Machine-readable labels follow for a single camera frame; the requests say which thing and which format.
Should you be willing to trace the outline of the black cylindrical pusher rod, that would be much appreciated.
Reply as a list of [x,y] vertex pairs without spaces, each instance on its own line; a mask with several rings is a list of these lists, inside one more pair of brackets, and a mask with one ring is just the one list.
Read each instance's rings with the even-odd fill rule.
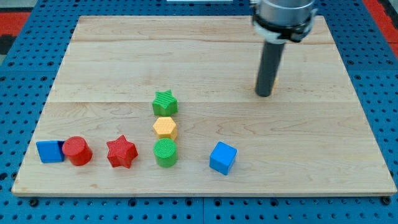
[[255,92],[258,96],[271,95],[285,44],[264,42]]

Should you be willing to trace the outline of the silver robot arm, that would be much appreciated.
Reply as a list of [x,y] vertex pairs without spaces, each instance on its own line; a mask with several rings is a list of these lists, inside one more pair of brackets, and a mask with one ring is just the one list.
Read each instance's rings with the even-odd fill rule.
[[271,95],[285,43],[299,43],[310,33],[317,14],[314,4],[314,0],[259,0],[254,4],[252,24],[264,38],[256,78],[257,95]]

